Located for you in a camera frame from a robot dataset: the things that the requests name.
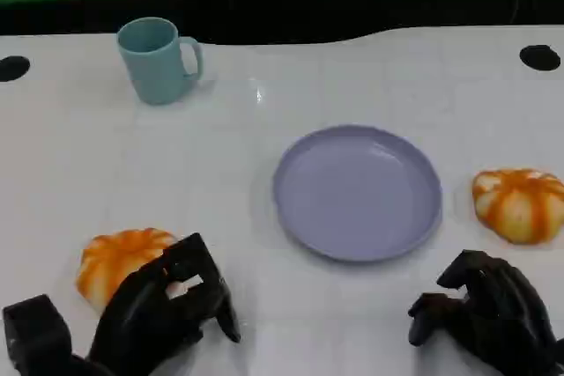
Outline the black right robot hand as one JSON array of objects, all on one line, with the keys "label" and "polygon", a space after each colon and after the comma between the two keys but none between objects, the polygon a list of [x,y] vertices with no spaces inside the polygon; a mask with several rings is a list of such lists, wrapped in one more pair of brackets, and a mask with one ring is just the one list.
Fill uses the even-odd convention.
[{"label": "black right robot hand", "polygon": [[563,341],[537,290],[516,267],[483,251],[464,250],[437,284],[465,287],[466,299],[423,293],[408,311],[415,347],[442,330],[503,375],[562,375]]}]

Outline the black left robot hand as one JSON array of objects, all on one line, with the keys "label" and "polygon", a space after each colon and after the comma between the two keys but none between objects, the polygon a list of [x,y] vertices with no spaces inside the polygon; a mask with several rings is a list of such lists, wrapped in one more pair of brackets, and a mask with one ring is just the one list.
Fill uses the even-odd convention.
[{"label": "black left robot hand", "polygon": [[87,357],[114,375],[149,375],[198,343],[210,319],[232,342],[241,341],[226,281],[195,232],[123,280]]}]

